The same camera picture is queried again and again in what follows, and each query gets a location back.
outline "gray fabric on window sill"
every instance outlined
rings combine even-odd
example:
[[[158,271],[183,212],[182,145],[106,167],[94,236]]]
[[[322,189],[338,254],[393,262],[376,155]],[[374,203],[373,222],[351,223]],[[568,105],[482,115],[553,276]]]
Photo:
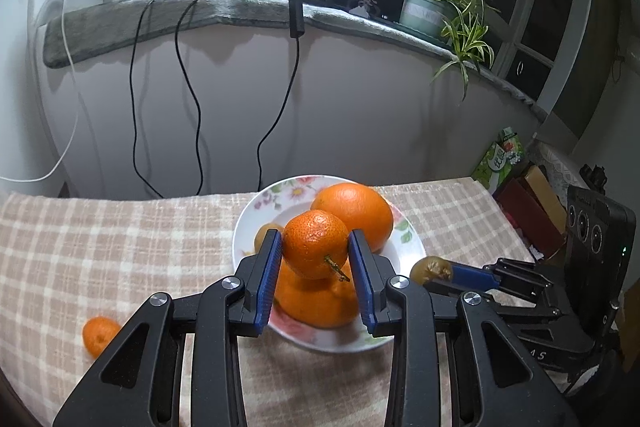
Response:
[[[131,46],[140,13],[149,1],[132,0],[117,4],[101,4],[67,13],[66,38],[74,62],[82,62]],[[191,1],[156,0],[145,15],[138,41],[172,34],[180,14]],[[387,42],[447,61],[452,59],[449,51],[430,42],[340,10],[305,5],[304,17],[306,24],[321,30]],[[286,29],[289,27],[289,4],[287,0],[199,0],[195,9],[182,22],[181,30],[213,24]],[[47,26],[43,55],[44,63],[49,68],[68,66],[59,17]],[[529,107],[538,120],[545,120],[546,112],[526,94],[484,68],[481,69],[481,73],[481,76],[496,89],[508,92]]]

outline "white plate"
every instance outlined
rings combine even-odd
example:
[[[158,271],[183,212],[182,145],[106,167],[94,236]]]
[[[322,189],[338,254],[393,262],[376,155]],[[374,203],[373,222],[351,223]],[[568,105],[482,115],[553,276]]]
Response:
[[[234,269],[238,269],[245,255],[254,253],[254,237],[262,225],[278,223],[284,227],[289,219],[311,208],[311,203],[322,188],[344,182],[354,183],[335,176],[296,176],[258,192],[236,223],[232,240]],[[394,215],[394,229],[381,255],[391,261],[396,273],[409,276],[411,267],[426,253],[413,225],[393,204],[389,203],[389,206]],[[292,319],[276,304],[271,309],[269,325],[299,346],[327,353],[366,351],[391,339],[374,339],[367,333],[360,316],[347,326],[321,330]]]

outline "kiwi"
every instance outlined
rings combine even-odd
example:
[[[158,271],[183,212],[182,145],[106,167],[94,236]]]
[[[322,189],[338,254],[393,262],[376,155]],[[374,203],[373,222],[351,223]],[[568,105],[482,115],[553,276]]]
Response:
[[[414,264],[409,274],[409,279],[417,282],[420,286],[433,279],[451,282],[453,279],[453,267],[446,259],[430,255]]]
[[[267,230],[276,229],[280,233],[284,232],[284,227],[281,227],[277,223],[267,223],[266,225],[262,225],[258,233],[255,234],[254,239],[254,251],[258,253],[260,251],[260,247],[262,246],[262,242],[264,241],[264,236],[267,235]]]

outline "green flower pot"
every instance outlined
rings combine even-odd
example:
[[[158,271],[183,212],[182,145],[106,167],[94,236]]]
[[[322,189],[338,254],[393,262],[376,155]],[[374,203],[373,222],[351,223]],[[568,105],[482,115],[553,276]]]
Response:
[[[456,9],[446,1],[439,0],[404,0],[400,24],[412,30],[445,41],[440,33],[444,28],[442,19],[455,19]]]

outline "tablecloth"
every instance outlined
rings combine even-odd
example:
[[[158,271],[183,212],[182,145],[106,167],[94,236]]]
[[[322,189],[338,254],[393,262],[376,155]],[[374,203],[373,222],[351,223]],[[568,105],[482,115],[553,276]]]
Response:
[[[470,178],[378,187],[412,222],[428,255],[482,266],[529,252]],[[232,232],[252,194],[157,201],[60,200],[12,194],[0,211],[0,367],[48,426],[92,363],[81,330],[95,315],[121,324],[149,295],[199,293],[233,273]],[[251,427],[383,425],[391,344],[364,353],[300,349],[266,330],[239,339]],[[190,418],[191,349],[180,392]],[[441,357],[446,348],[439,342]],[[450,425],[440,360],[442,424]]]

